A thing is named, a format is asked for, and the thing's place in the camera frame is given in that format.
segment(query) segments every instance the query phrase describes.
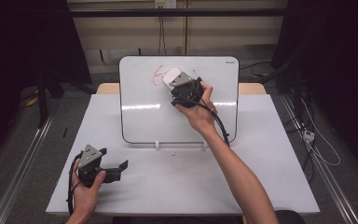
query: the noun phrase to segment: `person's left hand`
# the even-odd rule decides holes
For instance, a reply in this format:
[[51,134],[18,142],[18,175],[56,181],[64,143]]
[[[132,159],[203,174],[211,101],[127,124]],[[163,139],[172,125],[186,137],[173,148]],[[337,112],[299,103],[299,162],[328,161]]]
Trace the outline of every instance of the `person's left hand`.
[[[74,171],[72,172],[72,188],[80,182],[77,176],[77,168],[80,160],[76,161]],[[95,177],[91,188],[87,188],[80,183],[74,190],[74,213],[69,217],[66,223],[87,223],[98,202],[98,192],[106,176],[106,171],[101,171]]]

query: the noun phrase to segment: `gray floor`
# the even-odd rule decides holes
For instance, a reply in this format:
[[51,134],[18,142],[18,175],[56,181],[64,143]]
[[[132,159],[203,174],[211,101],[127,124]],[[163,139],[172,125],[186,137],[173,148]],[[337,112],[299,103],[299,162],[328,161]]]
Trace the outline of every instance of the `gray floor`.
[[[94,76],[93,79],[94,84],[91,87],[96,88],[102,82],[117,80],[117,77],[105,74]],[[240,80],[246,82],[250,79],[250,71],[241,70]],[[11,207],[6,223],[61,223],[67,219],[67,217],[49,215],[45,210],[57,178],[61,174],[64,162],[67,160],[68,153],[75,141],[90,96],[72,86],[62,85],[65,89],[65,95],[62,99],[48,98],[48,108],[50,110],[57,108],[57,112],[45,140],[34,158],[32,169],[21,186],[17,200]],[[282,103],[282,97],[276,92],[273,81],[266,85],[266,90],[270,94],[282,122],[289,120],[290,117]],[[339,166],[329,168],[358,217],[358,161],[352,156],[346,143],[334,135],[330,123],[324,116],[322,109],[317,106],[317,102],[314,102],[313,106],[318,129],[336,148],[341,157]],[[0,148],[0,199],[34,139],[37,124],[37,105],[24,106],[24,102],[21,103],[9,134],[2,140]],[[293,128],[294,126],[286,127],[287,130]],[[298,133],[289,133],[288,137],[299,161],[302,163],[307,156],[307,151]],[[336,159],[331,149],[318,135],[316,136],[316,143],[327,160],[334,161]],[[306,175],[310,175],[311,172],[309,163],[306,168]],[[340,214],[334,198],[317,169],[314,171],[310,187],[322,212],[303,216],[306,223],[347,223]],[[110,217],[94,217],[90,223],[111,223],[111,221]]]

